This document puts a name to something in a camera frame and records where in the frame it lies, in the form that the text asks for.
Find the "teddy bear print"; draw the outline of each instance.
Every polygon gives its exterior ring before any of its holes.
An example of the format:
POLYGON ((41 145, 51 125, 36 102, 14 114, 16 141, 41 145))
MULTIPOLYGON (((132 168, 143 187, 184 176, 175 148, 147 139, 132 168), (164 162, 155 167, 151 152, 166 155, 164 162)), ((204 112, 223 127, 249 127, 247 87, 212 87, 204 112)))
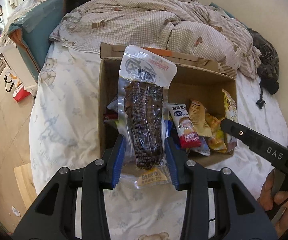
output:
POLYGON ((49 86, 53 84, 56 77, 56 73, 54 71, 54 66, 56 66, 56 64, 57 59, 48 57, 46 59, 45 66, 40 71, 40 79, 49 86))
POLYGON ((168 233, 163 232, 163 233, 159 233, 159 234, 154 234, 154 235, 142 235, 138 238, 138 240, 170 240, 168 233))

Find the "bread snack package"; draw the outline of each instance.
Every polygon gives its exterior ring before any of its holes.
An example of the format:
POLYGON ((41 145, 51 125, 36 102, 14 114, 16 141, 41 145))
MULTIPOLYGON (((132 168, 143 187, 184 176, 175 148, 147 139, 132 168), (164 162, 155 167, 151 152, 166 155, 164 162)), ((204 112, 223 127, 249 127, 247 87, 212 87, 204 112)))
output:
POLYGON ((188 114, 199 136, 212 137, 212 130, 205 120, 206 109, 201 102, 191 99, 188 114))
POLYGON ((227 147, 224 142, 224 132, 220 127, 222 119, 217 119, 209 113, 206 113, 205 120, 212 130, 212 137, 207 138, 207 144, 211 150, 219 153, 226 153, 227 147))
MULTIPOLYGON (((237 122, 237 108, 236 103, 232 99, 231 95, 224 89, 222 89, 224 92, 224 108, 225 108, 225 117, 231 121, 237 122)), ((233 150, 237 146, 237 138, 226 134, 226 140, 227 140, 227 151, 233 150)))
POLYGON ((132 45, 125 49, 117 95, 118 129, 126 139, 121 179, 135 188, 169 182, 164 157, 168 110, 164 105, 176 72, 176 65, 161 56, 132 45))
POLYGON ((189 118, 186 105, 168 104, 168 110, 170 111, 173 122, 176 126, 181 148, 186 149, 199 147, 201 141, 191 119, 189 118))

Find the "red bag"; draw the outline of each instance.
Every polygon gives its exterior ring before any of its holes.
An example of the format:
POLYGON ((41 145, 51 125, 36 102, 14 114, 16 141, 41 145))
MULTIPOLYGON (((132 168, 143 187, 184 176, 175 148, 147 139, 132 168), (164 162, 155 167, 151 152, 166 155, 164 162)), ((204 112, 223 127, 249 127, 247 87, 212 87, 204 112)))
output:
POLYGON ((24 89, 24 85, 20 84, 18 87, 16 87, 14 93, 13 93, 13 98, 19 102, 23 100, 26 96, 30 95, 31 93, 26 91, 24 89))

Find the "wooden board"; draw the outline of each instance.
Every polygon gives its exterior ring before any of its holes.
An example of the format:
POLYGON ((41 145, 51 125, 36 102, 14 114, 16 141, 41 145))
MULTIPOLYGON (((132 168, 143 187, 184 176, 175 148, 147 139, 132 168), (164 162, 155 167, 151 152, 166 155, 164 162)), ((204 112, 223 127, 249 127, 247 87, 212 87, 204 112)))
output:
POLYGON ((31 164, 27 163, 14 168, 14 173, 25 207, 28 209, 37 197, 31 173, 31 164))

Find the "bed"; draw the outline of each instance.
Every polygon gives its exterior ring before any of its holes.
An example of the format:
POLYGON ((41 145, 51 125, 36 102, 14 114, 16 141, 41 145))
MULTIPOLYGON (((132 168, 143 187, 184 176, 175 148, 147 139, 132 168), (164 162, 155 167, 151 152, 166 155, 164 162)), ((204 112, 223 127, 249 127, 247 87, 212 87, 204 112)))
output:
MULTIPOLYGON (((100 157, 100 42, 171 49, 233 66, 239 123, 287 146, 287 126, 274 96, 264 91, 265 106, 256 105, 260 53, 247 30, 222 10, 196 0, 93 0, 67 13, 50 39, 29 126, 37 193, 60 167, 77 169, 100 157)), ((209 168, 222 167, 230 167, 255 198, 272 169, 240 141, 233 157, 209 168)), ((153 234, 179 239, 186 192, 171 184, 138 190, 119 183, 104 196, 111 239, 145 240, 153 234)), ((81 238, 80 209, 76 212, 81 238)))

